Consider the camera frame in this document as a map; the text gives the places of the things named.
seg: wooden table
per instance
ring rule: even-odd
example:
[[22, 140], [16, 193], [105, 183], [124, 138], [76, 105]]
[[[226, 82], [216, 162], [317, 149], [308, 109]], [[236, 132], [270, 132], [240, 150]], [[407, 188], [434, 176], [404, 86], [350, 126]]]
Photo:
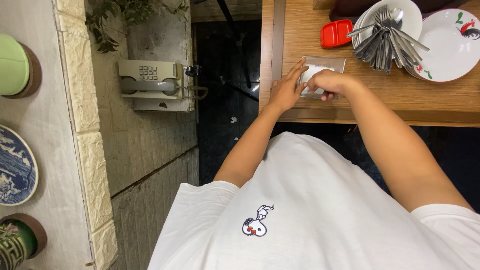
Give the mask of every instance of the wooden table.
[[[460, 7], [480, 17], [480, 0]], [[282, 74], [304, 55], [347, 59], [345, 73], [361, 78], [410, 125], [480, 127], [480, 65], [448, 83], [419, 80], [394, 68], [391, 75], [373, 71], [352, 55], [352, 44], [335, 49], [320, 46], [320, 29], [330, 22], [329, 10], [313, 10], [312, 0], [287, 0]], [[260, 111], [270, 98], [274, 0], [263, 0]], [[301, 98], [282, 122], [355, 123], [345, 98], [336, 101]]]

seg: snoopy print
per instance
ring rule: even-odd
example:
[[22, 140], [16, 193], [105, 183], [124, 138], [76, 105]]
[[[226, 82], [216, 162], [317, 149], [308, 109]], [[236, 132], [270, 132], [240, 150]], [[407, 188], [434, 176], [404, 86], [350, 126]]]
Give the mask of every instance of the snoopy print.
[[243, 228], [242, 228], [243, 233], [248, 236], [252, 236], [252, 235], [255, 235], [258, 237], [264, 236], [267, 233], [267, 228], [261, 221], [267, 217], [268, 211], [272, 211], [274, 209], [273, 206], [275, 205], [260, 206], [260, 208], [258, 208], [257, 210], [257, 219], [254, 220], [253, 218], [248, 218], [243, 223]]

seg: white t-shirt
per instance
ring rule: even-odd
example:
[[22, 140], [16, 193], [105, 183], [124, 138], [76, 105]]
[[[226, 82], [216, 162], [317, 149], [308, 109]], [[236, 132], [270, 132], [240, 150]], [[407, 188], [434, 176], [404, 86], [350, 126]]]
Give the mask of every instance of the white t-shirt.
[[242, 189], [182, 184], [148, 270], [480, 269], [480, 215], [406, 211], [307, 135], [272, 140]]

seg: person's arm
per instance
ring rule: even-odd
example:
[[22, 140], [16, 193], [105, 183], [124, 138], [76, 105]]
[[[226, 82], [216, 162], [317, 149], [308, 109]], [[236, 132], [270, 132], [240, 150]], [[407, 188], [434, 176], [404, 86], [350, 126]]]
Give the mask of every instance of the person's arm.
[[295, 88], [300, 75], [308, 70], [298, 62], [280, 81], [274, 81], [270, 100], [247, 129], [220, 167], [214, 181], [226, 181], [241, 188], [255, 174], [262, 161], [275, 123], [282, 113], [291, 109], [300, 98], [306, 83]]
[[422, 139], [362, 81], [324, 70], [308, 82], [348, 99], [362, 139], [393, 197], [409, 212], [429, 204], [473, 210], [442, 171]]

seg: black tile floor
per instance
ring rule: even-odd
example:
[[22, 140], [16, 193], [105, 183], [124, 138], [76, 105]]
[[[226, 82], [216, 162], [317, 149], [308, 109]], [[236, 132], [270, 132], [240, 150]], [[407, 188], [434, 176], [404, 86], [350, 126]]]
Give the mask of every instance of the black tile floor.
[[[210, 183], [223, 160], [258, 115], [258, 102], [218, 83], [220, 77], [253, 96], [259, 96], [261, 21], [236, 22], [245, 35], [243, 53], [252, 87], [241, 68], [237, 43], [226, 22], [193, 24], [197, 64], [203, 67], [199, 85], [210, 89], [199, 102], [198, 145], [200, 184]], [[346, 159], [359, 165], [390, 193], [373, 163], [355, 125], [277, 123], [272, 136], [289, 131], [320, 138]], [[413, 127], [430, 148], [442, 169], [472, 207], [480, 211], [480, 129]]]

